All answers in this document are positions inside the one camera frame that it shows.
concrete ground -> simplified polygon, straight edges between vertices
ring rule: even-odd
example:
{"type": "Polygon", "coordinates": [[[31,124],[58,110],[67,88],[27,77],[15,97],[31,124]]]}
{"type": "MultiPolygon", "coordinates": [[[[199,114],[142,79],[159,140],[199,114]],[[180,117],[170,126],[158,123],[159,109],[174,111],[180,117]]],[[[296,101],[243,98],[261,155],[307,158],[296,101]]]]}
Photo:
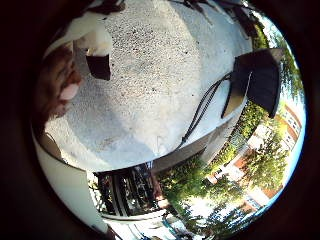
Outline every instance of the concrete ground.
{"type": "MultiPolygon", "coordinates": [[[[172,151],[185,134],[204,92],[232,71],[251,42],[225,13],[203,5],[201,14],[163,0],[127,0],[108,16],[112,35],[111,80],[93,78],[84,53],[76,63],[84,79],[69,112],[47,131],[62,156],[91,171],[130,167],[172,151]]],[[[238,116],[224,119],[229,83],[223,83],[186,145],[238,116]]]]}

